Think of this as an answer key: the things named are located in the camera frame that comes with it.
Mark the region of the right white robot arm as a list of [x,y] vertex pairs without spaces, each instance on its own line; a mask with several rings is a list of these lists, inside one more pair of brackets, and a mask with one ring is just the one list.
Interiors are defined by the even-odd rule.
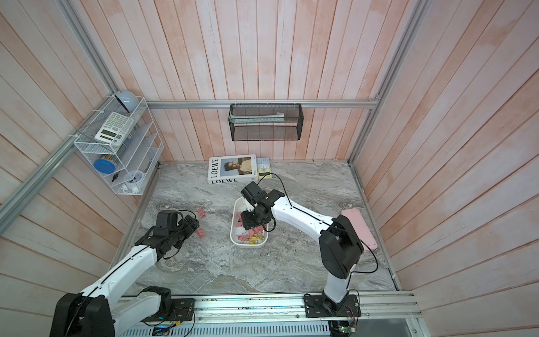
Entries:
[[285,222],[316,240],[321,262],[328,272],[322,298],[338,307],[349,294],[352,268],[364,252],[352,222],[344,215],[335,218],[323,216],[292,202],[278,190],[265,192],[257,183],[251,182],[241,195],[252,209],[241,213],[242,225],[250,230],[278,221]]

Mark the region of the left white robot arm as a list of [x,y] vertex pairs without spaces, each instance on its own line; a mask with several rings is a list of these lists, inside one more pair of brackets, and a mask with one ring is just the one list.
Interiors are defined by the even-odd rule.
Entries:
[[119,300],[149,268],[180,250],[199,228],[196,213],[160,211],[157,220],[110,271],[79,293],[66,293],[56,304],[51,336],[120,336],[142,322],[169,334],[182,321],[195,321],[194,301],[175,300],[171,290],[144,288],[134,299]]

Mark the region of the white storage box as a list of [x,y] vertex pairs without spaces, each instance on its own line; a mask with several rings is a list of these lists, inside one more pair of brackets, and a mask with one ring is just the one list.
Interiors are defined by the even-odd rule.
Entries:
[[241,213],[243,211],[251,210],[253,210],[253,207],[243,197],[240,197],[234,203],[230,226],[230,240],[239,248],[260,248],[269,238],[269,233],[265,232],[261,226],[250,230],[244,228],[243,220],[241,220]]

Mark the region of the white LOEWE book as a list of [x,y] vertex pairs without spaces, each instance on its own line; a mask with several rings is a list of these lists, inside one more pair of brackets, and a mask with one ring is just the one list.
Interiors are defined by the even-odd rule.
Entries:
[[258,180],[257,159],[254,154],[212,157],[209,160],[210,185],[249,183]]

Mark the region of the yellow blue calculator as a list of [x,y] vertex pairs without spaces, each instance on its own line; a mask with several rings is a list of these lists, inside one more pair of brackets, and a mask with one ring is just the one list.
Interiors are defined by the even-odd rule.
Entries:
[[263,158],[257,158],[257,172],[258,172],[258,178],[262,179],[265,176],[271,176],[272,170],[270,165],[270,159],[267,157]]

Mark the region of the blue lid container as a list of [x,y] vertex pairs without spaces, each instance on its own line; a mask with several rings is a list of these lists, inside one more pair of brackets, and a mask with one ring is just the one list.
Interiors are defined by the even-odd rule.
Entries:
[[93,167],[101,174],[113,174],[116,171],[116,159],[113,154],[102,155],[94,161]]

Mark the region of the papers in mesh basket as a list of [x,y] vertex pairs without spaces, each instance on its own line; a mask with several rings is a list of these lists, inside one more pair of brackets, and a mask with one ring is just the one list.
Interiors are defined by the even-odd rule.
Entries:
[[236,116],[230,115],[229,122],[233,124],[263,124],[285,122],[286,118],[283,112],[278,112],[274,115],[256,115],[256,116]]

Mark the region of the white calculator on shelf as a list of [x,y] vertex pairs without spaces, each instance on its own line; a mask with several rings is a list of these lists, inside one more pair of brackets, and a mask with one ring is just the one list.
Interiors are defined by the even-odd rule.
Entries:
[[130,134],[135,121],[118,112],[112,112],[94,136],[96,141],[119,147]]

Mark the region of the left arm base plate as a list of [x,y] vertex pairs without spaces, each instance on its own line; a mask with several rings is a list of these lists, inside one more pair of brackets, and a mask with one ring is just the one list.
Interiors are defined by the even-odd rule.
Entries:
[[165,322],[185,322],[193,320],[193,310],[195,308],[195,299],[172,299],[170,308],[161,313],[153,314],[143,320],[144,323],[157,324]]

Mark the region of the black mesh wall basket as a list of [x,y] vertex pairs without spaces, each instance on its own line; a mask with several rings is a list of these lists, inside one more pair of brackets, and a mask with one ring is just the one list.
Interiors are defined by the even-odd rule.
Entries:
[[303,106],[235,103],[228,122],[233,141],[296,141],[303,132]]

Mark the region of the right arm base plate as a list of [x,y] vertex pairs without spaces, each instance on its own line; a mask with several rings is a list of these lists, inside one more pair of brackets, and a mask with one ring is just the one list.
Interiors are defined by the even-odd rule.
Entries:
[[308,318],[327,318],[327,317],[353,317],[362,316],[359,307],[359,297],[348,293],[339,303],[334,303],[324,293],[322,295],[303,295],[305,306],[305,315]]

